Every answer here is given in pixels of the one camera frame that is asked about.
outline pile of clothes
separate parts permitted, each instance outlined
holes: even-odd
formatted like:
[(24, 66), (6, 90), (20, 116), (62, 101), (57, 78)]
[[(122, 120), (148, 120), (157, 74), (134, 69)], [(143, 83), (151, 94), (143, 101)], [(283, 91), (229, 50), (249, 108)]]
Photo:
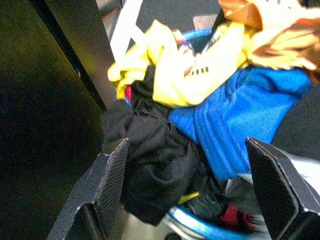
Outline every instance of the pile of clothes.
[(230, 183), (251, 171), (247, 137), (320, 159), (320, 8), (219, 3), (226, 20), (201, 53), (154, 20), (108, 69), (117, 101), (101, 118), (103, 144), (129, 138), (122, 199), (146, 223), (184, 204), (249, 229), (250, 210), (230, 200)]

